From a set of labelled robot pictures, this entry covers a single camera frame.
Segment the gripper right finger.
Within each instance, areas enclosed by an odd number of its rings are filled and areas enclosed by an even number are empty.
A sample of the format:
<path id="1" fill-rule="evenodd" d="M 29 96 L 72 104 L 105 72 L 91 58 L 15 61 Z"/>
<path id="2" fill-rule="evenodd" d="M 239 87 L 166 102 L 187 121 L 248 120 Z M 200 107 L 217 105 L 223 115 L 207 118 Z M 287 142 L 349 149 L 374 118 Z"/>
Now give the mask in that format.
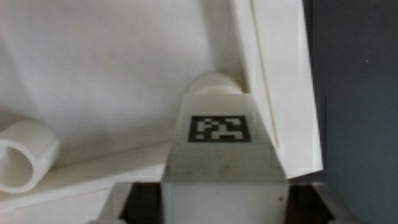
<path id="1" fill-rule="evenodd" d="M 354 214 L 324 183 L 290 186 L 287 224 L 354 224 Z"/>

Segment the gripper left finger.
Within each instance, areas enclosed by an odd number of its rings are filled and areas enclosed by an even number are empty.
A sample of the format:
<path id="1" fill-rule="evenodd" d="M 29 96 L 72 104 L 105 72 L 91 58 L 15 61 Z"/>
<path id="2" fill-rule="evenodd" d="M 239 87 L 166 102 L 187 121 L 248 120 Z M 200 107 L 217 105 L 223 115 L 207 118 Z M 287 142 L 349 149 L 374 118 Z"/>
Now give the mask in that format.
<path id="1" fill-rule="evenodd" d="M 88 224 L 164 224 L 159 182 L 114 185 L 98 218 Z"/>

